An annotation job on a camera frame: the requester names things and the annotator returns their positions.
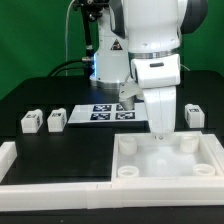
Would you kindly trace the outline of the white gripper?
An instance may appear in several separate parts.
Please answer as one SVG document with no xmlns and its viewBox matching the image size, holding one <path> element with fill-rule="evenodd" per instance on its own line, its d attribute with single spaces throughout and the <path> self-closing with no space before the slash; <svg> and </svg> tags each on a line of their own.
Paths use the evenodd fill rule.
<svg viewBox="0 0 224 224">
<path fill-rule="evenodd" d="M 176 87 L 142 89 L 135 81 L 120 85 L 119 103 L 125 110 L 134 109 L 134 98 L 144 97 L 149 128 L 152 134 L 173 133 L 176 120 Z"/>
</svg>

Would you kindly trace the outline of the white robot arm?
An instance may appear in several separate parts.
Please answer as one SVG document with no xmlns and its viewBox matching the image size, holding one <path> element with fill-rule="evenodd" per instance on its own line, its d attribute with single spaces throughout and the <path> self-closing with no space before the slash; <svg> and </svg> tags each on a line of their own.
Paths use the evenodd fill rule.
<svg viewBox="0 0 224 224">
<path fill-rule="evenodd" d="M 172 133 L 180 84 L 181 37 L 208 13 L 208 0 L 109 0 L 99 19 L 92 85 L 120 90 L 122 106 L 145 103 L 152 134 Z"/>
</svg>

